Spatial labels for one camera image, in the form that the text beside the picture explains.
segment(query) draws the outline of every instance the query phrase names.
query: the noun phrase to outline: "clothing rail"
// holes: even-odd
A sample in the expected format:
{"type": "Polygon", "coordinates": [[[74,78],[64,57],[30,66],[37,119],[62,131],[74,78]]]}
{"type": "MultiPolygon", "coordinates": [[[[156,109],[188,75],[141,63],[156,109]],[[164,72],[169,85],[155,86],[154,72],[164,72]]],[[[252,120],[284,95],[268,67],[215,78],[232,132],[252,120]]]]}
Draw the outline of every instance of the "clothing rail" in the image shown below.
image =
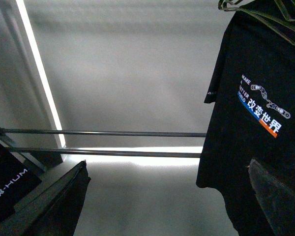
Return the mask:
{"type": "Polygon", "coordinates": [[[70,130],[38,130],[38,129],[0,129],[1,133],[14,134],[68,134],[68,135],[109,135],[109,136],[153,136],[153,137],[191,137],[205,138],[206,133],[178,132],[119,132],[119,131],[70,131],[70,130]]]}
{"type": "Polygon", "coordinates": [[[82,155],[105,155],[105,156],[147,156],[147,157],[185,157],[199,158],[201,153],[182,152],[148,152],[148,151],[111,151],[111,150],[89,150],[76,148],[23,148],[7,147],[10,152],[44,152],[58,154],[82,154],[82,155]]]}

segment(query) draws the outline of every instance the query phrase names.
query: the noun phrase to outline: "hum logo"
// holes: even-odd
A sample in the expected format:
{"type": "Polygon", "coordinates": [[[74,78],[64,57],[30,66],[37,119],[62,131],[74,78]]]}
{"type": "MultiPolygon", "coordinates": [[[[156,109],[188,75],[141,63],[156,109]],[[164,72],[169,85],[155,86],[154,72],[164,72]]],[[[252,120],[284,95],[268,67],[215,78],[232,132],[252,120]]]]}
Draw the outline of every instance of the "hum logo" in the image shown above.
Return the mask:
{"type": "Polygon", "coordinates": [[[12,184],[18,181],[27,171],[28,171],[27,169],[24,169],[23,172],[19,172],[18,175],[16,175],[15,179],[13,178],[12,180],[10,180],[8,184],[4,186],[3,189],[0,189],[0,197],[4,193],[5,189],[9,188],[12,184]]]}

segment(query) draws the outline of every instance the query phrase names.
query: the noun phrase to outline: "white ceiling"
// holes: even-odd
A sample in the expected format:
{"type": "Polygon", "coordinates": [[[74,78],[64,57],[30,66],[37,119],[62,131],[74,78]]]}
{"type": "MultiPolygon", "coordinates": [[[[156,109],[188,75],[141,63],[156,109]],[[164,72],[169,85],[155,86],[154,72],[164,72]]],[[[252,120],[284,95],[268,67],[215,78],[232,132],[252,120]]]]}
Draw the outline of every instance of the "white ceiling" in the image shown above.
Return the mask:
{"type": "MultiPolygon", "coordinates": [[[[27,0],[63,129],[206,132],[203,104],[232,13],[217,0],[27,0]]],[[[66,137],[68,147],[201,146],[202,138],[66,137]]]]}

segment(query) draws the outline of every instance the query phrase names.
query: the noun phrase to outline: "t-shirt sleeve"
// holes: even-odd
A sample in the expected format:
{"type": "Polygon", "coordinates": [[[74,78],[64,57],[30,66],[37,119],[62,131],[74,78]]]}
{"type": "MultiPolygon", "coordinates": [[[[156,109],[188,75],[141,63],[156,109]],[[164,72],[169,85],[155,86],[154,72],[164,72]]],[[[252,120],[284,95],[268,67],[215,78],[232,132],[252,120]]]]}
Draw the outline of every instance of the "t-shirt sleeve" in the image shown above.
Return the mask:
{"type": "Polygon", "coordinates": [[[221,81],[222,73],[224,70],[227,51],[230,47],[229,41],[232,34],[232,29],[233,29],[233,20],[231,20],[231,22],[229,23],[228,27],[226,28],[224,32],[220,51],[215,64],[215,69],[213,72],[211,83],[209,85],[204,103],[212,103],[212,102],[215,102],[216,100],[218,88],[220,86],[220,81],[221,81]]]}

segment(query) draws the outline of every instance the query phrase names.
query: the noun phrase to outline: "blue stripe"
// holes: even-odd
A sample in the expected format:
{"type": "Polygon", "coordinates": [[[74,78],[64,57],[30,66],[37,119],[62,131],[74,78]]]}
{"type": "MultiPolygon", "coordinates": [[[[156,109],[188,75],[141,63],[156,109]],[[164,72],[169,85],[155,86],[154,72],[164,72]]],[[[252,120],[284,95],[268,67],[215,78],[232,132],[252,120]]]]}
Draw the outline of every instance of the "blue stripe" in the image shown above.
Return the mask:
{"type": "Polygon", "coordinates": [[[240,101],[241,101],[241,103],[245,106],[245,108],[254,116],[254,118],[256,118],[257,119],[257,121],[260,121],[260,118],[259,117],[257,117],[256,116],[256,114],[254,114],[253,112],[252,112],[252,110],[248,107],[248,105],[241,99],[241,97],[240,97],[240,92],[238,91],[238,97],[239,97],[239,99],[240,99],[240,101]]]}

